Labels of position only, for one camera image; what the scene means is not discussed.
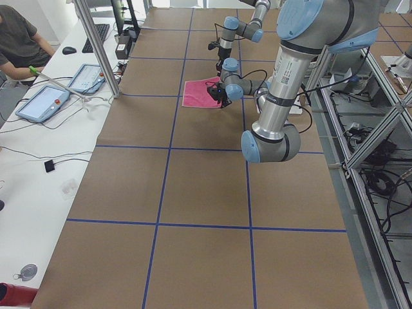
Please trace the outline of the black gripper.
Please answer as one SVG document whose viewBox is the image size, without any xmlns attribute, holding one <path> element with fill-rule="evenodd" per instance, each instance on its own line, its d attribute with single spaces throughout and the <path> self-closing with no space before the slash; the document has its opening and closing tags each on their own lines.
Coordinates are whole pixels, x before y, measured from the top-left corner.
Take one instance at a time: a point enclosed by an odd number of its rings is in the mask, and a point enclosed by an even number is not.
<svg viewBox="0 0 412 309">
<path fill-rule="evenodd" d="M 230 57 L 230 48 L 219 47 L 218 57 L 219 57 L 219 60 L 218 60 L 218 63 L 216 64 L 216 71 L 217 71 L 217 76 L 220 76 L 221 71 L 222 71 L 222 64 L 224 60 Z"/>
<path fill-rule="evenodd" d="M 220 89 L 221 89 L 221 101 L 217 102 L 217 105 L 220 106 L 220 108 L 225 108 L 225 106 L 228 106 L 232 103 L 232 101 L 228 98 L 225 89 L 219 84 Z"/>
</svg>

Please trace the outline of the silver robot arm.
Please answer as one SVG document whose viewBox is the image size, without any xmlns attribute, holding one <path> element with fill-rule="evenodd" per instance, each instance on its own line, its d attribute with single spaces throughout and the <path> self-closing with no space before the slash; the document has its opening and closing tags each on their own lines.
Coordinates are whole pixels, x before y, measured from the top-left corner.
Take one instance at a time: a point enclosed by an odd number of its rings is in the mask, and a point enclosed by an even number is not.
<svg viewBox="0 0 412 309">
<path fill-rule="evenodd" d="M 263 21 L 266 14 L 271 8 L 271 1 L 241 1 L 254 7 L 254 13 L 248 23 L 239 20 L 237 17 L 227 16 L 224 20 L 221 36 L 217 35 L 217 39 L 208 45 L 208 50 L 218 48 L 219 60 L 216 63 L 218 76 L 221 74 L 224 60 L 228 59 L 232 51 L 232 43 L 235 41 L 235 36 L 240 39 L 248 39 L 252 42 L 259 42 L 264 34 Z"/>
<path fill-rule="evenodd" d="M 260 116 L 241 136 L 242 153 L 253 163 L 284 162 L 299 151 L 301 139 L 287 121 L 311 61 L 324 47 L 332 53 L 371 46 L 377 39 L 380 1 L 287 1 L 277 20 L 280 47 L 270 82 L 247 80 L 238 74 L 239 62 L 230 57 L 235 36 L 260 41 L 270 1 L 249 1 L 255 11 L 249 23 L 227 17 L 219 41 L 216 68 L 229 100 L 252 95 Z"/>
</svg>

